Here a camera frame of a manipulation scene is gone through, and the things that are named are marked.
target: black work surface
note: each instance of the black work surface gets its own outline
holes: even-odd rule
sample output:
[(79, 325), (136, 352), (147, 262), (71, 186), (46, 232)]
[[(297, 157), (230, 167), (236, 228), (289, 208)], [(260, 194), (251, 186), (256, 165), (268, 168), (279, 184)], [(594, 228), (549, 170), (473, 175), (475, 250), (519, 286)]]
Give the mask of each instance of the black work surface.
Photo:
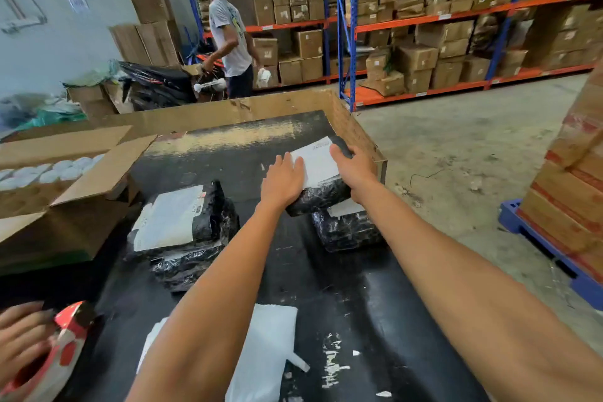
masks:
[[(243, 224), (275, 155), (333, 134), (322, 112), (189, 132), (155, 141), (132, 175), (146, 197), (217, 178)], [(177, 303), (147, 263), (122, 261), (130, 227), (116, 229), (91, 263), (0, 279), (4, 305), (46, 298), (64, 307), (98, 298), (101, 321), (57, 400), (123, 400), (147, 334)], [(283, 215), (258, 302), (298, 308), (295, 351), (311, 369), (304, 374), (287, 363), (292, 378), (283, 378), (281, 399), (366, 402), (389, 391), (385, 400), (488, 400), (386, 246), (327, 253), (308, 217)], [(331, 364), (349, 368), (325, 378), (326, 351), (337, 352)]]

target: man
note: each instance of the man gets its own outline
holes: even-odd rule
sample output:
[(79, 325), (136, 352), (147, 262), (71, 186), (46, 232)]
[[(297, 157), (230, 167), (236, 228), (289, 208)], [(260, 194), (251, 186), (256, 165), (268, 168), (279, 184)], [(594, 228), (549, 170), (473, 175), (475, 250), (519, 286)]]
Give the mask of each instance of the man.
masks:
[(209, 27), (216, 47), (203, 63), (202, 68), (211, 72), (214, 63), (222, 59), (230, 99), (248, 97), (253, 91), (252, 58), (261, 65), (252, 36), (245, 32), (239, 11), (228, 0), (210, 0)]
[[(597, 353), (522, 284), (416, 215), (379, 183), (371, 158), (351, 150), (348, 159), (331, 147), (352, 199), (366, 209), (434, 320), (497, 402), (603, 401), (603, 359)], [(270, 242), (303, 180), (303, 160), (294, 165), (289, 153), (276, 157), (255, 213), (178, 303), (127, 402), (224, 400)], [(0, 357), (8, 355), (8, 345), (17, 349), (1, 340), (5, 314)]]

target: plastic pallet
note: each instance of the plastic pallet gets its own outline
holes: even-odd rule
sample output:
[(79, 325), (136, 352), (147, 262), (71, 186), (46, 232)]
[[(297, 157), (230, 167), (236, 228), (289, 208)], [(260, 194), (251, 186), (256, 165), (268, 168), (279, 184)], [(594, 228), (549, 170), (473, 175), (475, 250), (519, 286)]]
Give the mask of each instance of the plastic pallet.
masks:
[(603, 285), (597, 283), (567, 255), (551, 245), (548, 240), (534, 230), (532, 226), (526, 223), (521, 217), (517, 216), (517, 209), (521, 203), (521, 199), (502, 202), (501, 214), (498, 216), (499, 223), (501, 223), (509, 232), (512, 232), (513, 234), (522, 234), (524, 237), (528, 238), (534, 243), (536, 248), (544, 253), (549, 259), (555, 258), (562, 263), (572, 277), (572, 282), (570, 283), (571, 288), (593, 308), (603, 310)]

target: hand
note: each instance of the hand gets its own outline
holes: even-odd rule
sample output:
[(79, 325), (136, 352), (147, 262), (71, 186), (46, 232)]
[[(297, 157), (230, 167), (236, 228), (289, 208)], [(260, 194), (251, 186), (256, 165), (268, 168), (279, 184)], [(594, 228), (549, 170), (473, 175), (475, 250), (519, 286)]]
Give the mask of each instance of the hand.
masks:
[(362, 205), (362, 192), (370, 185), (379, 183), (375, 163), (357, 146), (350, 147), (350, 151), (354, 154), (352, 159), (346, 158), (335, 143), (331, 145), (329, 151), (337, 163), (343, 181), (351, 187), (352, 200)]
[(260, 204), (274, 207), (282, 213), (302, 193), (304, 176), (302, 158), (297, 158), (294, 165), (291, 153), (285, 153), (284, 159), (276, 156), (262, 181)]
[(211, 61), (209, 58), (207, 58), (205, 61), (203, 61), (203, 63), (201, 64), (201, 68), (208, 72), (211, 73), (214, 70), (214, 62)]
[(41, 311), (41, 306), (42, 302), (29, 302), (0, 314), (0, 389), (50, 351), (50, 337), (57, 326), (52, 312)]

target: white t-shirt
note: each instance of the white t-shirt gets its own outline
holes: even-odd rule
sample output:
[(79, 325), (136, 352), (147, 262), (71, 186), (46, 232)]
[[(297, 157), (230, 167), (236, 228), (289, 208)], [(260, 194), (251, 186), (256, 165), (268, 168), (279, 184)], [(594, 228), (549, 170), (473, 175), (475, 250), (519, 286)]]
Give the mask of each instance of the white t-shirt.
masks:
[(212, 30), (216, 47), (224, 45), (224, 32), (222, 26), (232, 24), (239, 35), (239, 45), (222, 58), (225, 75), (238, 76), (252, 64), (252, 57), (247, 52), (245, 40), (245, 25), (239, 11), (228, 0), (212, 0), (209, 4), (209, 27)]

